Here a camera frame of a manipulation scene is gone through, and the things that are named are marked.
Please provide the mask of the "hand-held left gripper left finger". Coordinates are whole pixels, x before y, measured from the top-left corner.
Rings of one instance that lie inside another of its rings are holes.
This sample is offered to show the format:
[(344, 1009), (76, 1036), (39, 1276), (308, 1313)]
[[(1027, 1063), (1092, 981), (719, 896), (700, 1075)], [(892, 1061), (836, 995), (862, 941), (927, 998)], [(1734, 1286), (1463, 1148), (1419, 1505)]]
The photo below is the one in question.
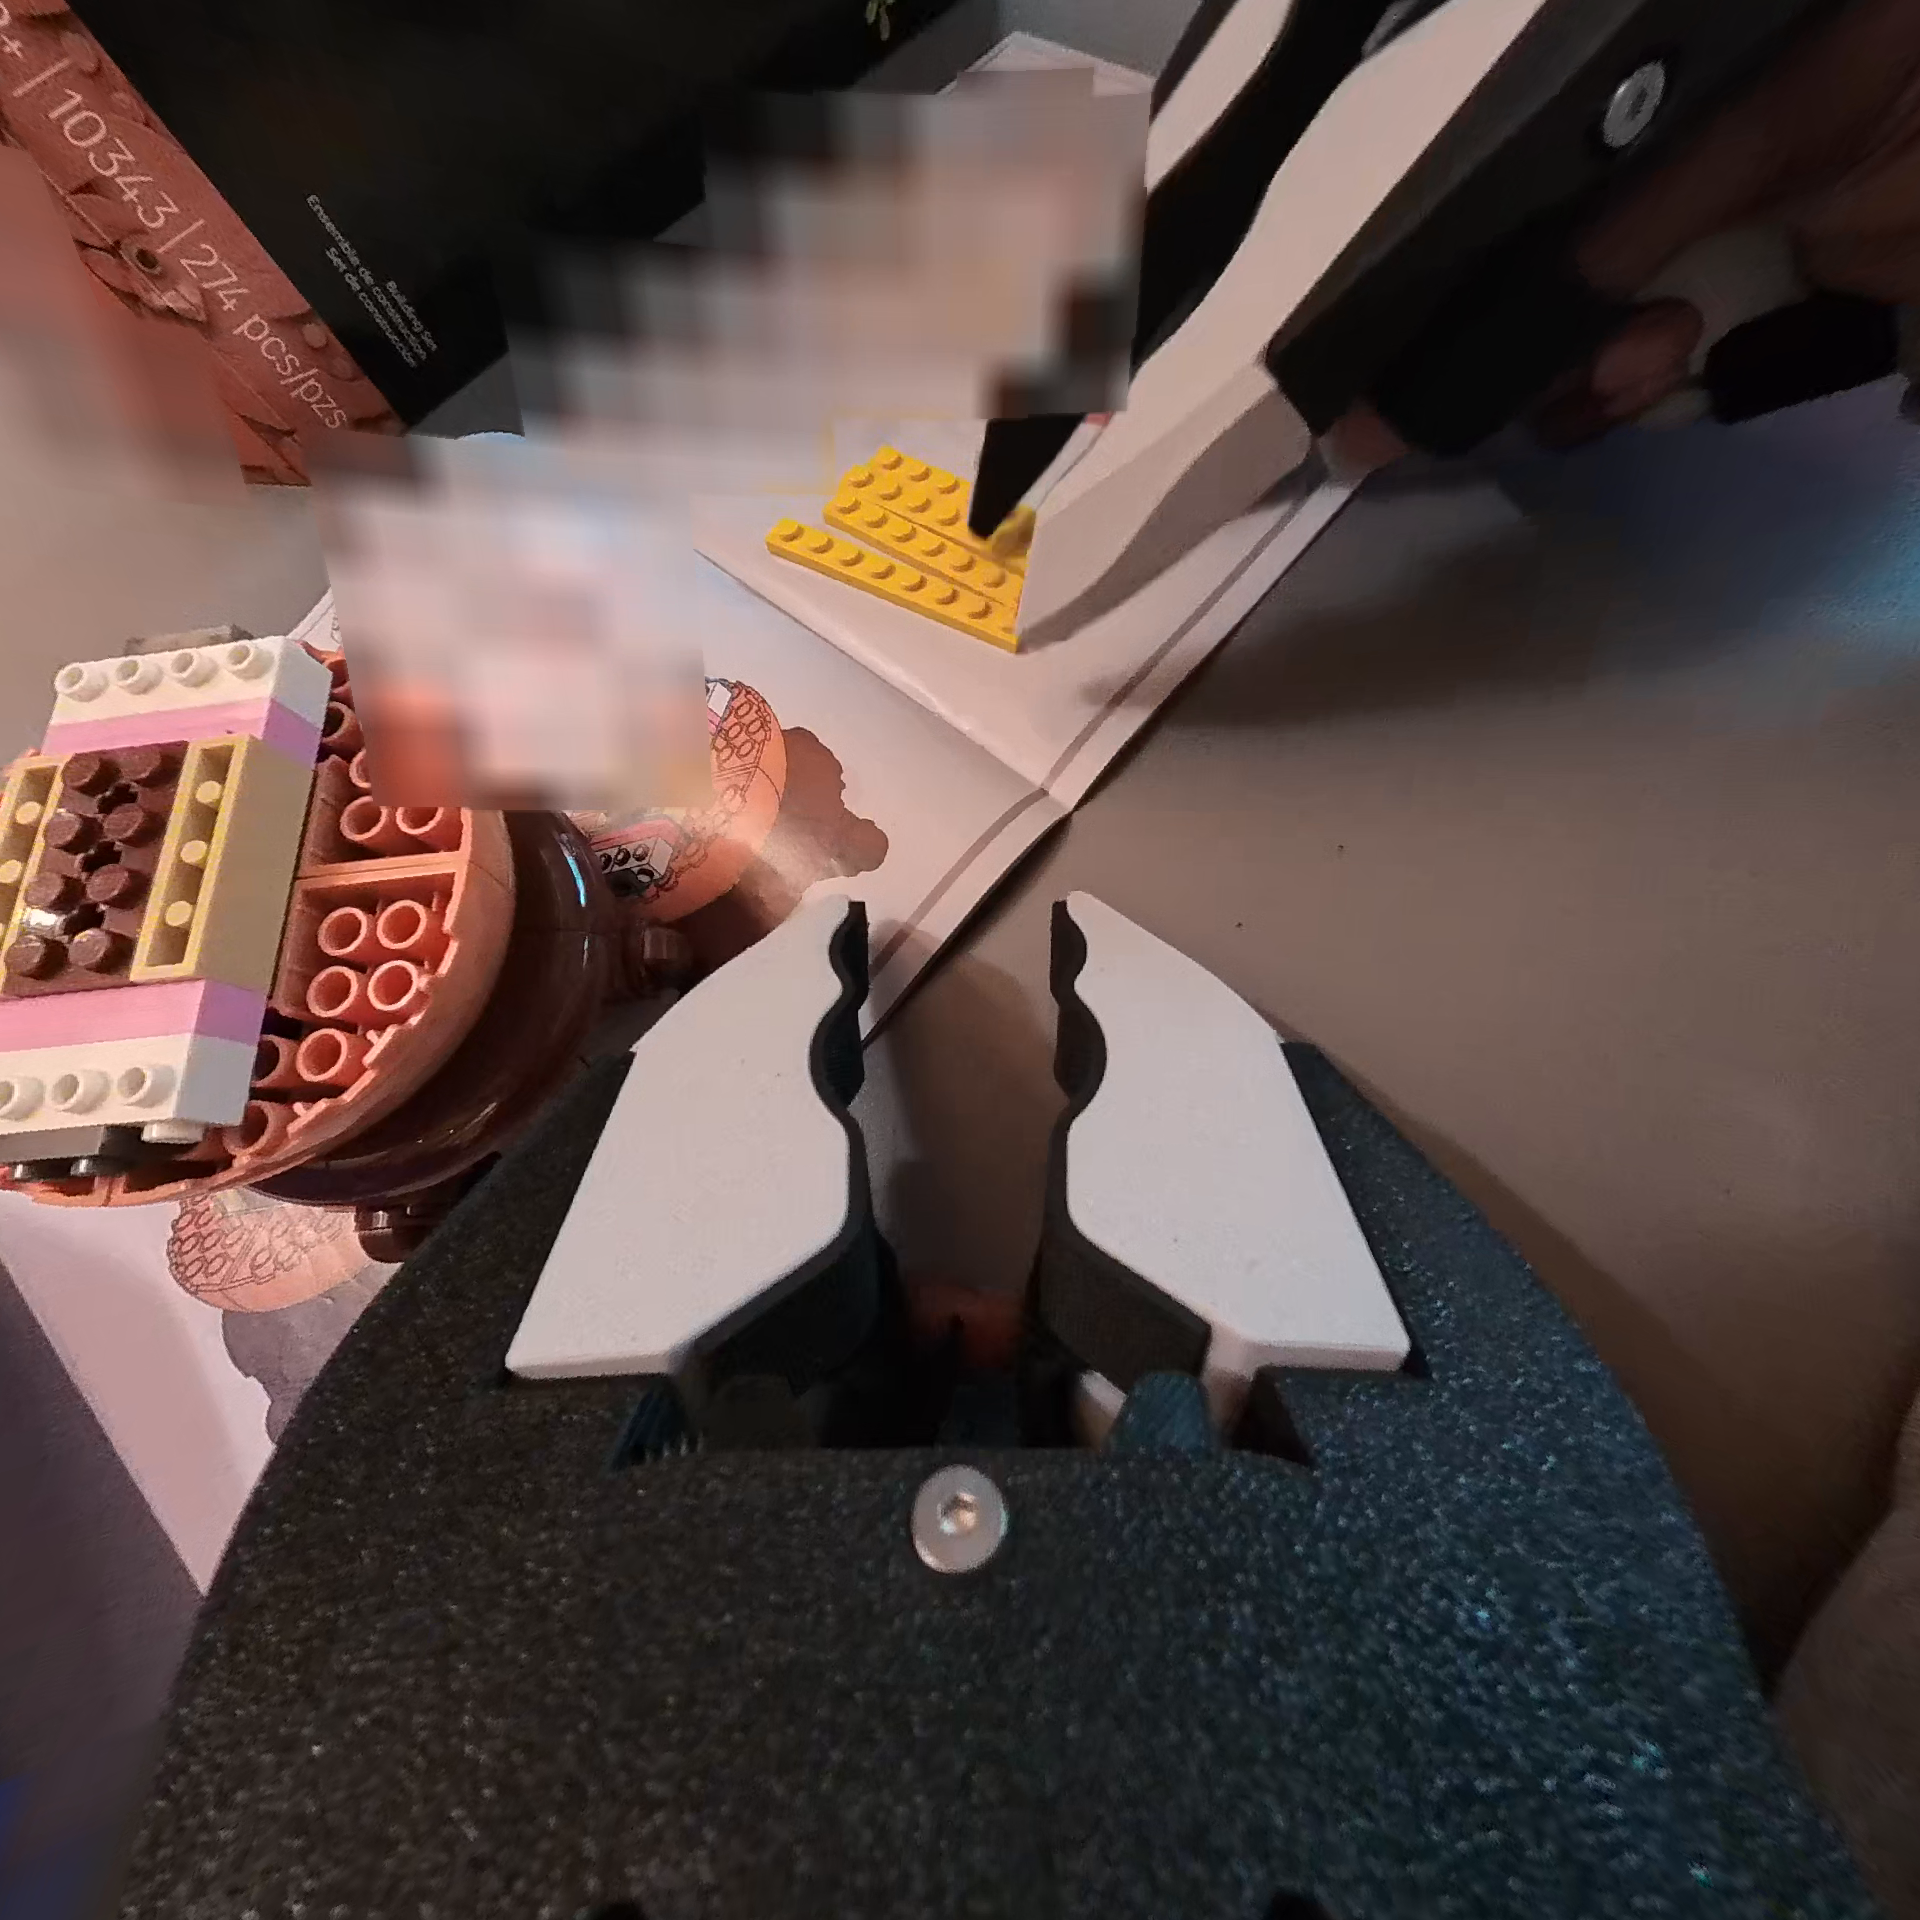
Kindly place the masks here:
[(867, 905), (824, 896), (710, 974), (630, 1068), (511, 1336), (517, 1377), (848, 1364), (877, 1313)]

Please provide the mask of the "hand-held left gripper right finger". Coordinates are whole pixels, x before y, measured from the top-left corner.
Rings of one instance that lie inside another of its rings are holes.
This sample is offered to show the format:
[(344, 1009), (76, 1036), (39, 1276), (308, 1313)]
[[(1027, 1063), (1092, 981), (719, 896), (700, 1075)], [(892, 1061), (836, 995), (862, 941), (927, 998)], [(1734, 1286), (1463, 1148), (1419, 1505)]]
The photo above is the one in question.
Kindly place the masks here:
[(1411, 1350), (1279, 1032), (1117, 910), (1052, 911), (1055, 1080), (1037, 1319), (1081, 1374), (1247, 1387)]

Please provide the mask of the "brick set instruction booklet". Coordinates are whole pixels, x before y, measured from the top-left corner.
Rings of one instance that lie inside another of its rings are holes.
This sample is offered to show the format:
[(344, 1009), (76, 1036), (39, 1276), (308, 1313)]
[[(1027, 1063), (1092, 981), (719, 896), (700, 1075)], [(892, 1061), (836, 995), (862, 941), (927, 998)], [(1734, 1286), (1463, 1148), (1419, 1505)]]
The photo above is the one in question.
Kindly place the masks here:
[[(900, 423), (893, 447), (968, 464), (976, 439)], [(813, 500), (705, 503), (700, 584), (724, 620), (705, 645), (713, 798), (590, 827), (597, 871), (705, 969), (804, 903), (863, 903), (871, 1032), (1342, 503), (1299, 476), (1084, 651), (1012, 656), (771, 557), (775, 520), (830, 528)], [(396, 1261), (348, 1213), (254, 1192), (47, 1206), (4, 1191), (4, 1269), (203, 1591), (272, 1440)]]

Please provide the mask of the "black orchid print set box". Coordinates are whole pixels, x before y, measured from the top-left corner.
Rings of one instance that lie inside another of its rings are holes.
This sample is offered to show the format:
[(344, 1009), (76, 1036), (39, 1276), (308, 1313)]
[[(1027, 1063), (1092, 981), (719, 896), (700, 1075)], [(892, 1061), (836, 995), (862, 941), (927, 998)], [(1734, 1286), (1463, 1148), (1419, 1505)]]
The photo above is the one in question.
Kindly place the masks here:
[(505, 349), (495, 269), (649, 238), (710, 108), (840, 89), (942, 1), (4, 5), (4, 147), (89, 292), (198, 366), (241, 478), (419, 425)]

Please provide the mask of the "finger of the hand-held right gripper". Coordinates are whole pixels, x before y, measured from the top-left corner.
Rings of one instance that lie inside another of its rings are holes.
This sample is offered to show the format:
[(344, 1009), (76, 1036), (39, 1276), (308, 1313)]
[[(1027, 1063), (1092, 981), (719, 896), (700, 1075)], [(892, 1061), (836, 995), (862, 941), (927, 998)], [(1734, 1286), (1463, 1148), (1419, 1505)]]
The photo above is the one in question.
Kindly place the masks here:
[(1427, 5), (1340, 84), (1190, 313), (1136, 313), (1124, 404), (1040, 504), (1024, 641), (1120, 606), (1311, 456), (1488, 245), (1502, 215), (1471, 188), (1591, 51), (1588, 5)]
[(1423, 13), (1427, 1), (1211, 1), (1193, 13), (1149, 101), (1141, 318), (1193, 311), (1311, 119)]

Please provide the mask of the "brick flowerpot model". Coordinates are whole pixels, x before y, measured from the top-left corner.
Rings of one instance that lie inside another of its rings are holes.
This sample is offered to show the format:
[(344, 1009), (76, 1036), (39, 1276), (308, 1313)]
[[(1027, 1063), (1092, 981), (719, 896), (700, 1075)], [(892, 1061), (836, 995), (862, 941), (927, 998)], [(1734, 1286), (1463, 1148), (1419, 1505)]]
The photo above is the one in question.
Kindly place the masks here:
[(558, 812), (377, 798), (343, 653), (61, 663), (4, 787), (4, 1191), (247, 1192), (403, 1260), (580, 1063), (621, 931)]

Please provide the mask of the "yellow long brick plate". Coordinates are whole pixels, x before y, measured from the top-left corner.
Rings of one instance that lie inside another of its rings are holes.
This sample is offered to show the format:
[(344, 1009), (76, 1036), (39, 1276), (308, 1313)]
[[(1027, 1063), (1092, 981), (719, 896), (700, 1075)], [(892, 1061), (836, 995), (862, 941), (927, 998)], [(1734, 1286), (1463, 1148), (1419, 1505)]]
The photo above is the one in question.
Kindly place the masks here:
[(763, 545), (775, 559), (848, 584), (888, 608), (917, 612), (1008, 656), (1020, 651), (1016, 612), (989, 598), (971, 580), (958, 577), (952, 569), (921, 567), (892, 549), (871, 549), (824, 526), (791, 516), (775, 520)]
[(840, 481), (839, 488), (823, 503), (823, 515), (824, 524), (833, 533), (845, 534), (857, 543), (880, 551), (892, 549), (926, 569), (932, 569), (935, 565), (952, 569), (958, 577), (971, 580), (989, 598), (1014, 612), (1020, 609), (1024, 576), (1014, 576), (1000, 565), (968, 555), (967, 551), (948, 549), (947, 539), (940, 539), (905, 519), (895, 519), (885, 510), (855, 500), (840, 491)]
[(968, 524), (971, 481), (964, 476), (885, 444), (867, 462), (844, 468), (840, 491), (947, 539), (948, 549), (1024, 576), (1037, 524), (1037, 512), (1024, 500), (991, 534), (979, 534)]

